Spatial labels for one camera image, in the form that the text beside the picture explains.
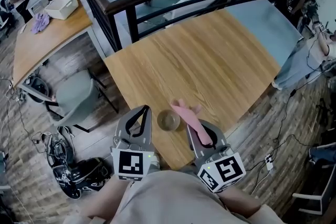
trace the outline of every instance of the wooden floor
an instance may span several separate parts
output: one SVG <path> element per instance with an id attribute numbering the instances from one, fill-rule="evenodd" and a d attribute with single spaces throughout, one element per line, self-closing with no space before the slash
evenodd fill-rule
<path id="1" fill-rule="evenodd" d="M 0 78 L 10 78 L 12 75 L 15 38 L 16 33 L 14 32 L 9 39 L 0 44 Z M 117 115 L 108 104 L 100 100 L 96 112 L 81 124 L 87 128 L 95 126 L 95 129 L 89 134 L 73 129 L 76 136 L 74 138 L 76 158 L 80 160 L 95 156 L 107 158 L 107 161 L 110 161 L 109 147 L 112 145 L 112 136 L 115 133 L 118 118 L 129 108 L 113 79 L 107 73 L 89 37 L 82 35 L 57 52 L 50 59 L 47 67 L 40 68 L 39 76 L 50 87 L 56 89 L 60 82 L 86 67 L 91 67 L 108 86 L 108 97 L 117 102 L 121 110 Z M 8 83 L 1 81 L 1 93 L 5 93 L 7 89 Z M 273 139 L 278 135 L 291 90 L 279 92 L 269 88 L 229 131 L 231 135 L 228 141 L 233 150 L 240 153 L 246 169 L 264 159 L 265 155 L 276 146 Z M 328 98 L 328 88 L 324 77 L 305 86 L 291 98 L 287 109 L 288 116 L 280 134 L 281 143 L 289 134 L 295 134 L 301 142 L 307 144 L 313 144 L 318 140 L 321 128 L 318 123 L 320 114 L 316 105 L 321 97 Z M 1 124 L 6 119 L 6 102 L 7 99 L 1 96 Z M 53 129 L 43 105 L 27 99 L 21 106 L 21 110 L 30 138 L 36 132 Z M 91 194 L 82 196 L 80 200 L 67 198 L 57 185 L 44 155 L 37 153 L 24 131 L 19 118 L 18 104 L 15 101 L 12 101 L 9 117 L 12 135 L 9 140 L 7 176 L 10 184 L 35 224 L 62 223 L 65 215 L 78 211 Z M 5 152 L 7 152 L 8 135 L 7 124 L 5 124 L 2 135 Z M 289 138 L 288 142 L 278 151 L 274 162 L 275 169 L 254 192 L 255 196 L 266 202 L 280 215 L 286 212 L 291 203 L 291 194 L 301 186 L 305 178 L 308 165 L 305 163 L 307 150 L 293 138 Z M 250 193 L 255 186 L 259 167 L 248 172 L 238 186 Z M 266 168 L 264 167 L 259 180 L 265 175 Z M 29 221 L 27 213 L 11 191 L 6 192 L 4 199 L 19 220 Z"/>

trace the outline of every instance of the chair leg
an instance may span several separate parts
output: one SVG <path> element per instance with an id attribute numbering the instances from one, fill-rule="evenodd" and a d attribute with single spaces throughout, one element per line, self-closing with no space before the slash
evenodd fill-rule
<path id="1" fill-rule="evenodd" d="M 76 127 L 76 128 L 79 129 L 79 130 L 82 130 L 83 132 L 90 133 L 90 130 L 85 129 L 85 128 L 83 128 L 82 126 L 79 126 L 79 125 L 77 125 L 77 124 L 75 124 L 74 127 Z"/>
<path id="2" fill-rule="evenodd" d="M 107 87 L 95 76 L 95 74 L 93 74 L 89 69 L 88 69 L 91 78 L 93 78 L 94 80 L 96 80 L 99 85 L 101 85 L 104 89 L 106 89 Z"/>
<path id="3" fill-rule="evenodd" d="M 106 101 L 108 101 L 108 103 L 113 107 L 114 111 L 118 114 L 119 113 L 119 109 L 115 108 L 115 106 L 112 104 L 112 102 L 110 101 L 110 99 L 108 99 L 108 97 L 106 96 L 106 94 L 99 89 L 100 94 L 105 98 Z"/>

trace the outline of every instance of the wooden tabletop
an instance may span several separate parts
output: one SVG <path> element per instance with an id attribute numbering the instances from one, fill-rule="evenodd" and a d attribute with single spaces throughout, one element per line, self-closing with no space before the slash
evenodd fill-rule
<path id="1" fill-rule="evenodd" d="M 184 129 L 165 132 L 156 122 L 173 99 L 201 104 L 198 117 L 225 132 L 280 70 L 256 37 L 224 9 L 159 31 L 104 61 L 129 107 L 152 109 L 152 141 L 172 169 L 194 158 Z"/>
<path id="2" fill-rule="evenodd" d="M 48 59 L 63 43 L 83 31 L 92 21 L 82 3 L 66 19 L 51 19 L 45 30 L 33 34 L 31 29 L 35 18 L 31 19 L 22 34 L 17 34 L 14 53 L 14 86 L 22 83 L 39 65 Z"/>

